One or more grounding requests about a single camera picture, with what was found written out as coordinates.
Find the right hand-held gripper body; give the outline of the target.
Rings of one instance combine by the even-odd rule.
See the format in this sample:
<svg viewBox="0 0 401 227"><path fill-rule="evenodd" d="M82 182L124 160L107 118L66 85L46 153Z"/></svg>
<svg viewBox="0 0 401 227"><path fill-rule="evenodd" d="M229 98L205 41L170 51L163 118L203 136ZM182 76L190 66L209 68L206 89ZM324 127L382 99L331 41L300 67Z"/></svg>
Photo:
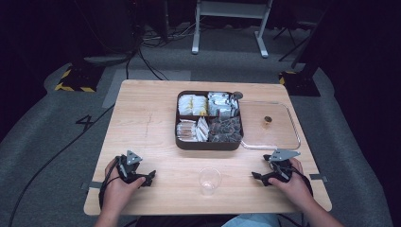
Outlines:
<svg viewBox="0 0 401 227"><path fill-rule="evenodd" d="M300 155L299 151L277 148L273 154L265 154L263 158L269 163L271 173L264 175L264 179L275 178L287 183L292 175L292 164L290 158Z"/></svg>

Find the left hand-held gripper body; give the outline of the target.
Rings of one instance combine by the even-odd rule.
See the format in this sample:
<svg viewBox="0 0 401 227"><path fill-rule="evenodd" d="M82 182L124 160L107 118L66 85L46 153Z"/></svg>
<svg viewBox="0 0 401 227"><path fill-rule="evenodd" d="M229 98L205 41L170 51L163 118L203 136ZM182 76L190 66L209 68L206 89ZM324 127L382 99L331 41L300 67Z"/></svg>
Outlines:
<svg viewBox="0 0 401 227"><path fill-rule="evenodd" d="M139 178L146 178L145 174L138 174L136 169L140 166L142 158L133 151L128 150L126 155L116 157L119 177L125 183L133 183Z"/></svg>

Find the person's right hand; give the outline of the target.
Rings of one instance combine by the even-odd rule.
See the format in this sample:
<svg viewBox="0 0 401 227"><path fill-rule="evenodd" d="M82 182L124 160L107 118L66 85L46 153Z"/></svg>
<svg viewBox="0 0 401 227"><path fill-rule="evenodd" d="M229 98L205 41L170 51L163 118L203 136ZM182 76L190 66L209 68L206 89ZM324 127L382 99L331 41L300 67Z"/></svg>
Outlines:
<svg viewBox="0 0 401 227"><path fill-rule="evenodd" d="M296 169L291 179L287 183L283 183L275 178L270 178L269 183L280 189L293 204L305 213L314 199L303 179L301 162L295 158L291 158L289 161Z"/></svg>

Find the person's left hand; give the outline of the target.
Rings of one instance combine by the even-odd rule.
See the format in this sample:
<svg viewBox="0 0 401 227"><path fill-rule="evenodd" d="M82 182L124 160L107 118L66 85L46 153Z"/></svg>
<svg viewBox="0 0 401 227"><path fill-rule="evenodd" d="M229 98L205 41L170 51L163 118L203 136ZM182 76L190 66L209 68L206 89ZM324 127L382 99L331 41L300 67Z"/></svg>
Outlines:
<svg viewBox="0 0 401 227"><path fill-rule="evenodd" d="M116 214L120 216L129 203L131 196L145 181L145 178L139 178L133 183L125 183L119 177L113 163L114 160L111 160L105 168L105 174L108 174L109 171L111 171L111 174L104 193L101 214Z"/></svg>

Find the light blue clothing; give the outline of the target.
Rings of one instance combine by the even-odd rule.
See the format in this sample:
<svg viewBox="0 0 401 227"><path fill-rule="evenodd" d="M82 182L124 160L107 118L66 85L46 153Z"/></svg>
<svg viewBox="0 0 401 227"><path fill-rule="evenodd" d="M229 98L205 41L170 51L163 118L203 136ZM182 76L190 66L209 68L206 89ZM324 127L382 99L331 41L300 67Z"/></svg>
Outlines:
<svg viewBox="0 0 401 227"><path fill-rule="evenodd" d="M241 214L231 218L221 227L280 227L274 214Z"/></svg>

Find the clear plastic cup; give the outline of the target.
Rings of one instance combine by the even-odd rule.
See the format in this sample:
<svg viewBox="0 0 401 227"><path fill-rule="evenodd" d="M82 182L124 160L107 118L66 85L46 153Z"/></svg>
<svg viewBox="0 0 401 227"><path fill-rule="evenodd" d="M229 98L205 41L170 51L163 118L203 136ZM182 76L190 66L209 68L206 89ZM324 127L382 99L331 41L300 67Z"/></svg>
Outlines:
<svg viewBox="0 0 401 227"><path fill-rule="evenodd" d="M221 174L213 167L205 167L200 171L200 191L204 196L212 196L221 184Z"/></svg>

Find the pile of dark brown packets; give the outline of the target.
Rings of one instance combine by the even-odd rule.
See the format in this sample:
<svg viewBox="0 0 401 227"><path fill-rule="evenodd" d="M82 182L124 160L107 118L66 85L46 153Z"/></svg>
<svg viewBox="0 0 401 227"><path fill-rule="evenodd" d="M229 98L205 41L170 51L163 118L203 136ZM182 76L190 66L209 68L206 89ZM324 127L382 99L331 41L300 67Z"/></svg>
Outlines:
<svg viewBox="0 0 401 227"><path fill-rule="evenodd" d="M238 116L214 118L209 124L209 141L239 143L242 140L241 130L241 122Z"/></svg>

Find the pile of clear stick packets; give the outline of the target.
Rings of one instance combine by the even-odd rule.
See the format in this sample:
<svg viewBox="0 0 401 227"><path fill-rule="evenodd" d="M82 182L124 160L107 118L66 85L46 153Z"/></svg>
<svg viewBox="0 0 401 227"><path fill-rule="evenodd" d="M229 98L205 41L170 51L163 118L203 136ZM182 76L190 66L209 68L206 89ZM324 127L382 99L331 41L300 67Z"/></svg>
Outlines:
<svg viewBox="0 0 401 227"><path fill-rule="evenodd" d="M176 134L184 142L197 142L196 122L194 120L181 119L177 124Z"/></svg>

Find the brown compartment box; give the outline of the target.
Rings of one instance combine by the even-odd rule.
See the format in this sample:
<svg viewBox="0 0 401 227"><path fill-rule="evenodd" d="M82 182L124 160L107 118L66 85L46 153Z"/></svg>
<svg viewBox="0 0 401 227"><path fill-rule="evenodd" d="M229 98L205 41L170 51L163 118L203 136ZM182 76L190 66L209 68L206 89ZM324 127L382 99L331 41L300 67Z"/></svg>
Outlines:
<svg viewBox="0 0 401 227"><path fill-rule="evenodd" d="M177 111L176 111L176 120L175 120L175 139L176 139L176 145L181 148L181 149L186 149L186 150L235 150L239 147L241 141L239 143L214 143L209 141L209 134L208 134L208 140L206 142L184 142L180 140L177 137L176 134L176 127L177 124L180 122L181 119L186 119L186 120L194 120L197 122L198 120L203 116L208 124L210 124L210 121L214 118L218 118L219 116L209 116L208 115L208 93L209 92L215 92L215 91L182 91L178 94L177 96ZM182 95L196 95L196 96L205 96L207 98L207 115L180 115L179 110L178 110L178 99ZM238 112L237 116L240 118L241 122L241 127L242 127L242 120L241 120L241 115L240 115L240 110L239 110L239 100L238 102Z"/></svg>

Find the pile of silver packets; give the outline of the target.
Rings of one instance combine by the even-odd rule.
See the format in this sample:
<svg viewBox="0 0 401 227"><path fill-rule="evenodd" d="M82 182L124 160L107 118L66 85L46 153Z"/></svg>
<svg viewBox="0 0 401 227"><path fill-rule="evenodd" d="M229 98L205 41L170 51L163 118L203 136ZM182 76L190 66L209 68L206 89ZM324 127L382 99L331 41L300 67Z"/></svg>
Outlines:
<svg viewBox="0 0 401 227"><path fill-rule="evenodd" d="M233 94L226 92L209 92L207 98L209 116L237 116L238 102Z"/></svg>

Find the pile of white yellow packets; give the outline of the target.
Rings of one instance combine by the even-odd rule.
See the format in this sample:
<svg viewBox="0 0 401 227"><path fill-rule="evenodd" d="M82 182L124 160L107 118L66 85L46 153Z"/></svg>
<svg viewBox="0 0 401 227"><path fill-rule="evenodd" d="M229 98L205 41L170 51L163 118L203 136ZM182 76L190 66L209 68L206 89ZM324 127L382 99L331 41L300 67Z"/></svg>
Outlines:
<svg viewBox="0 0 401 227"><path fill-rule="evenodd" d="M180 115L207 115L207 98L205 96L182 95L178 99Z"/></svg>

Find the yellow black striped stand base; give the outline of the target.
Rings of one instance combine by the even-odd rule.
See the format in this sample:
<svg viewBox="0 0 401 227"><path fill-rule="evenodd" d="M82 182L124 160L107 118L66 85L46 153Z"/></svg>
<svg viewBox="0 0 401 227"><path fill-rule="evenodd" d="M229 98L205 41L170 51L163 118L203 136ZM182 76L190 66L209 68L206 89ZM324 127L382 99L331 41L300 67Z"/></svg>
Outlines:
<svg viewBox="0 0 401 227"><path fill-rule="evenodd" d="M290 96L320 96L313 78L301 72L283 71L278 75L279 82L285 86Z"/></svg>
<svg viewBox="0 0 401 227"><path fill-rule="evenodd" d="M94 93L104 70L104 66L77 68L70 65L62 74L55 90Z"/></svg>

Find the grey floor sheet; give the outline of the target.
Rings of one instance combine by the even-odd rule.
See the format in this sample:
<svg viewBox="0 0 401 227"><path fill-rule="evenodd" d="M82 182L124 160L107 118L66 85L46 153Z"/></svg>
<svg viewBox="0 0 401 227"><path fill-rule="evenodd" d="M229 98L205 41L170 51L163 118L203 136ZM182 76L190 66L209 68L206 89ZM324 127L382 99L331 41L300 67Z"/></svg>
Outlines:
<svg viewBox="0 0 401 227"><path fill-rule="evenodd" d="M123 69L118 69L114 73L108 93L104 98L103 108L110 108L116 102L121 84L126 79L189 81L191 79L191 72L189 70L150 71L145 69L130 69L126 72Z"/></svg>

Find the black tripod stand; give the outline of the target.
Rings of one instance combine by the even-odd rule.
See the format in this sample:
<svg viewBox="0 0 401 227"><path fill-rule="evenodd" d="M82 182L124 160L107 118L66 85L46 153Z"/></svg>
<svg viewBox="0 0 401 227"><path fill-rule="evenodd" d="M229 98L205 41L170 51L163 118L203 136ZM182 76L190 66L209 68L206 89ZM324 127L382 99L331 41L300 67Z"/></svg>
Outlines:
<svg viewBox="0 0 401 227"><path fill-rule="evenodd" d="M279 61L284 61L292 54L300 54L301 50L307 44L314 26L299 26L296 28L283 27L274 36L273 40L278 41L281 38L285 39L291 44L291 48L279 58Z"/></svg>

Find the white table frame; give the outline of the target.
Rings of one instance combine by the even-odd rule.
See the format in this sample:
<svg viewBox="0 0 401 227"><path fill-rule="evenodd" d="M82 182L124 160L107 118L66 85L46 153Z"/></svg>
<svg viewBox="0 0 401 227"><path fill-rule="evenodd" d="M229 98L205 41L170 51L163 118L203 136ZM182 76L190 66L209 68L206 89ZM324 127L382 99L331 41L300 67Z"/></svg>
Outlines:
<svg viewBox="0 0 401 227"><path fill-rule="evenodd" d="M245 19L260 19L259 29L255 31L254 37L259 47L260 55L266 59L269 56L268 49L263 41L263 34L273 0L267 0L263 4L233 3L210 0L197 0L195 10L195 31L191 52L197 55L200 51L201 38L201 16L233 17Z"/></svg>

